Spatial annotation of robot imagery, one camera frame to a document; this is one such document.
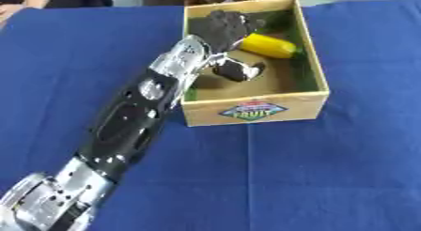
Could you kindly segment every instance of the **wooden box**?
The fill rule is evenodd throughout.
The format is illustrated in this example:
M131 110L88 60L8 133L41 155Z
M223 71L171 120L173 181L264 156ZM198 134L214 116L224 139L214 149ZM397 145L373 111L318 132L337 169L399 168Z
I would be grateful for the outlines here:
M329 96L329 87L298 0L257 0L187 7L185 34L188 34L189 22L216 9L236 10L262 18L267 24L258 32L288 39L302 51L291 59L231 52L230 56L248 64L263 61L267 68L256 79L243 83L231 82L214 75L211 69L205 70L181 102L188 125L316 118Z

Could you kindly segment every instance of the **table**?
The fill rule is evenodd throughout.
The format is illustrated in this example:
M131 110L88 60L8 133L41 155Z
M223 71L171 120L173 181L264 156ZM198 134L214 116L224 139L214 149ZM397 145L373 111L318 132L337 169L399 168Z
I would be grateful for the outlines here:
M332 95L311 121L187 128L177 110L90 230L421 226L421 0L305 8ZM180 7L28 9L0 34L0 193L54 174Z

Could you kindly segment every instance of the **blue table cover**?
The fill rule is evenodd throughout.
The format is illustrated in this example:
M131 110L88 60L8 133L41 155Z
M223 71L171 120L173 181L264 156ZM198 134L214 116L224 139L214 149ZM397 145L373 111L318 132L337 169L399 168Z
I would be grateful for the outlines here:
M317 120L187 128L180 110L93 231L421 228L421 0L305 8L332 95ZM54 174L183 8L28 9L0 32L0 193Z

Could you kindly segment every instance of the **human hand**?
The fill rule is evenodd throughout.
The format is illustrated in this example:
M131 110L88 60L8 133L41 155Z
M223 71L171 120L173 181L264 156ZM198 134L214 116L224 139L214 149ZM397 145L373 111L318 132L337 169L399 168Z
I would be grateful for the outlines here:
M6 21L16 12L25 8L24 5L4 4L0 5L0 27L6 24Z

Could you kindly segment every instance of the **yellow banana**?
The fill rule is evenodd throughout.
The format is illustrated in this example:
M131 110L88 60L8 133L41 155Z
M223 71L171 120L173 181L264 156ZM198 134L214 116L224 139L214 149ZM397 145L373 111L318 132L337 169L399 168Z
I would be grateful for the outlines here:
M274 58L291 58L297 46L289 41L253 33L247 37L240 48L244 51Z

